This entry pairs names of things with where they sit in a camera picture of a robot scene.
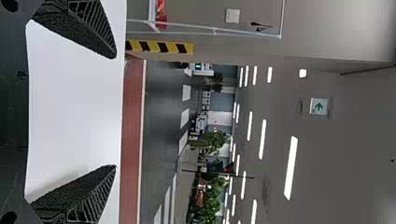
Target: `yellow and black striped barrier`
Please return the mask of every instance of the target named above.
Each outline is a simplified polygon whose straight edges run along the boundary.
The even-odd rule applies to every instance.
[[[194,54],[194,44],[155,41],[155,40],[132,40],[127,39],[125,50],[132,52],[153,52],[153,53],[172,53],[172,54]]]

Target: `floor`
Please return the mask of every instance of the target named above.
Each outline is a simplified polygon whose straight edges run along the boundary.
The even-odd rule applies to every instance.
[[[239,175],[247,172],[254,179],[246,179],[243,199],[243,178],[233,179],[229,223],[394,223],[396,70],[343,77],[308,70],[306,78],[299,78],[298,70],[274,67],[267,83],[269,65],[259,66],[255,86],[250,73],[245,87],[244,73],[236,93],[240,114],[233,140],[241,158]],[[331,99],[329,117],[308,115],[311,97]],[[296,113],[299,102],[301,115]],[[298,138],[298,149],[288,200],[284,188],[292,136]]]
[[[193,85],[177,64],[147,61],[140,223],[174,223],[177,160],[191,115],[187,86]]]

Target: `light fixture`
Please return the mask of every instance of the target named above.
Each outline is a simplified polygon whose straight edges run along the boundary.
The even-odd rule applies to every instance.
[[[235,175],[238,176],[239,174],[239,161],[240,161],[240,156],[238,154],[238,156],[236,156],[236,167],[235,167]]]
[[[231,195],[233,192],[233,178],[230,177],[230,186],[228,187],[228,194]]]
[[[251,122],[253,121],[253,112],[248,113],[248,125],[247,125],[247,141],[250,141],[251,135]]]
[[[236,196],[234,195],[233,196],[233,210],[231,212],[231,216],[235,215],[235,204],[236,204]]]
[[[265,131],[267,129],[267,120],[262,120],[262,137],[260,139],[260,148],[259,148],[259,159],[262,160],[262,156],[264,154],[264,144],[265,144]]]
[[[257,82],[257,66],[254,66],[254,70],[253,70],[253,86],[256,86],[256,82]]]
[[[253,200],[253,206],[251,208],[251,221],[250,224],[256,224],[256,212],[257,212],[257,201]]]
[[[245,87],[247,87],[247,86],[248,86],[248,65],[247,65],[246,72],[245,72]]]
[[[271,81],[272,81],[272,70],[273,70],[272,67],[268,67],[268,73],[267,73],[267,83],[268,84],[271,83]]]
[[[305,70],[305,69],[300,69],[299,77],[300,77],[300,78],[306,77],[306,70]]]
[[[228,192],[225,192],[224,207],[227,207],[227,202],[228,202]]]
[[[233,103],[233,119],[235,119],[236,102]]]
[[[233,152],[233,137],[231,136],[230,152]]]
[[[241,67],[241,73],[239,74],[239,88],[242,88],[243,80],[244,80],[244,68]]]
[[[241,200],[244,200],[245,198],[245,186],[247,183],[247,172],[244,171],[243,177],[242,177],[242,188],[241,188]]]
[[[233,162],[235,162],[236,143],[233,144]]]
[[[239,122],[239,104],[236,107],[236,123],[238,123],[238,122]]]
[[[285,191],[284,191],[285,197],[288,201],[290,200],[291,188],[293,185],[294,165],[297,156],[297,146],[298,146],[298,138],[292,136],[290,139],[289,161],[288,161],[288,169],[286,172]]]

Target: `tree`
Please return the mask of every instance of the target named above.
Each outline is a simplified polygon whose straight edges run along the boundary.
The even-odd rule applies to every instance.
[[[201,149],[203,151],[203,156],[212,153],[219,155],[219,149],[227,140],[227,134],[218,131],[215,133],[204,133],[198,138],[198,141],[190,141],[189,144],[192,150]]]

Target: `gray wall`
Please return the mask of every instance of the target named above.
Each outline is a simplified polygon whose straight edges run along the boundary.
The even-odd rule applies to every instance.
[[[234,94],[231,93],[210,93],[210,110],[233,112]]]
[[[250,220],[251,202],[262,211],[262,180],[271,183],[270,223],[395,223],[396,69],[340,77],[274,68],[273,83],[261,74],[254,88],[239,89],[239,125],[234,141],[242,151],[240,170],[256,176],[248,181],[236,217]],[[308,116],[311,97],[332,97],[329,119]],[[304,114],[294,113],[304,101]],[[248,111],[254,112],[252,135],[246,141]],[[261,120],[267,119],[264,159],[257,157]],[[291,200],[283,196],[290,137],[299,138]],[[258,223],[268,223],[258,212]]]
[[[249,15],[266,21],[266,10],[276,7],[280,1],[184,1],[174,9],[183,16],[184,22],[200,23],[201,20],[217,21],[224,7],[255,7],[258,10],[242,11],[241,17]],[[200,10],[189,10],[187,4],[205,6],[205,15]],[[128,35],[133,38],[169,39],[195,42],[194,56],[162,55],[165,60],[205,61],[226,64],[247,64],[272,61],[290,61],[287,57],[319,58],[329,61],[304,61],[306,66],[346,71],[350,66],[372,67],[367,62],[389,63],[394,59],[396,2],[376,0],[294,0],[287,1],[282,40],[263,38],[236,38],[219,36],[182,35]],[[336,60],[348,60],[350,64],[338,67]]]

